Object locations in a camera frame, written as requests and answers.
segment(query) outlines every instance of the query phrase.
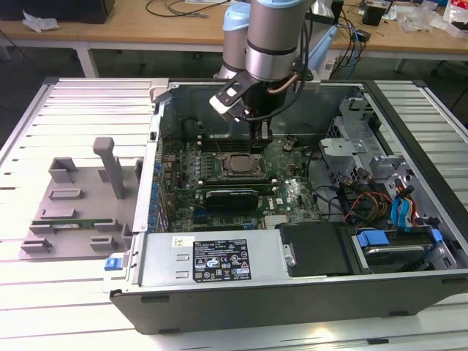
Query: white paper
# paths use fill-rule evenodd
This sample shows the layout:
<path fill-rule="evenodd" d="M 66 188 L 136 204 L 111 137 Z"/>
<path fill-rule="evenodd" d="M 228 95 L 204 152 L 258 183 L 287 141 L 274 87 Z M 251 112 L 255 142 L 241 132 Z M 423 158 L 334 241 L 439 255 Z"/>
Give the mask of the white paper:
<path fill-rule="evenodd" d="M 448 23 L 444 21 L 444 18 L 441 15 L 437 15 L 432 18 L 432 21 L 429 23 L 429 25 L 444 31 L 447 28 Z"/>
<path fill-rule="evenodd" d="M 55 18 L 37 18 L 31 16 L 23 11 L 24 20 L 23 24 L 37 33 L 42 31 L 50 31 L 52 29 L 59 29 L 60 26 Z"/>

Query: blue drive bracket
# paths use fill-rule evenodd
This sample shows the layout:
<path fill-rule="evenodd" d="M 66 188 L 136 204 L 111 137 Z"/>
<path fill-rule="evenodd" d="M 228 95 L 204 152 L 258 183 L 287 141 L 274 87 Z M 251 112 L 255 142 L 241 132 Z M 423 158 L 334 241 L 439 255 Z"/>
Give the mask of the blue drive bracket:
<path fill-rule="evenodd" d="M 384 246 L 390 243 L 383 230 L 365 230 L 360 232 L 357 237 L 361 247 Z"/>

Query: blue latch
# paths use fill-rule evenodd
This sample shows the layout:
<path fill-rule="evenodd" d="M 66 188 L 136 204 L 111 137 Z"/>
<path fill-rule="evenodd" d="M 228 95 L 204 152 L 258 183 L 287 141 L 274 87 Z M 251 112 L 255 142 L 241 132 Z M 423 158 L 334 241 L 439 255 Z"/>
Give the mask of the blue latch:
<path fill-rule="evenodd" d="M 122 268 L 123 260 L 121 258 L 109 257 L 105 259 L 105 271 L 119 271 Z"/>
<path fill-rule="evenodd" d="M 442 243 L 443 237 L 442 234 L 438 229 L 433 229 L 432 230 L 432 237 L 436 241 L 436 243 Z"/>
<path fill-rule="evenodd" d="M 383 230 L 365 230 L 358 234 L 358 242 L 361 247 L 388 245 L 390 243 Z"/>

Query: warning label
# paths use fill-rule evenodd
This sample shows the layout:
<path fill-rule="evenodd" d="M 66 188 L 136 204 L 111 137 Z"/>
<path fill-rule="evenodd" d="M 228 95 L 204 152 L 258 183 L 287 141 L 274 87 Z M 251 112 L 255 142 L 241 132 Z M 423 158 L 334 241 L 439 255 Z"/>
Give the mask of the warning label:
<path fill-rule="evenodd" d="M 246 239 L 194 241 L 193 258 L 197 283 L 252 279 Z"/>

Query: blue release tab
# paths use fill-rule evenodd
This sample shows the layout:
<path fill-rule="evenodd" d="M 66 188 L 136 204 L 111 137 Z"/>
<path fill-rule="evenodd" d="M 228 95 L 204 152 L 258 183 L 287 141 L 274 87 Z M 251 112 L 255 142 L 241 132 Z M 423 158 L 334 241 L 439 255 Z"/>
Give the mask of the blue release tab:
<path fill-rule="evenodd" d="M 249 26 L 250 4 L 238 2 L 227 8 L 224 13 L 223 31 L 238 31 Z"/>
<path fill-rule="evenodd" d="M 109 257 L 105 259 L 104 270 L 105 271 L 119 271 L 122 269 L 122 259 Z"/>
<path fill-rule="evenodd" d="M 433 229 L 432 230 L 432 237 L 436 241 L 436 243 L 442 243 L 443 237 L 442 234 L 438 229 Z"/>
<path fill-rule="evenodd" d="M 259 4 L 272 9 L 286 9 L 300 4 L 303 0 L 257 0 Z"/>
<path fill-rule="evenodd" d="M 383 230 L 365 230 L 358 234 L 358 242 L 361 247 L 388 245 L 390 243 Z"/>

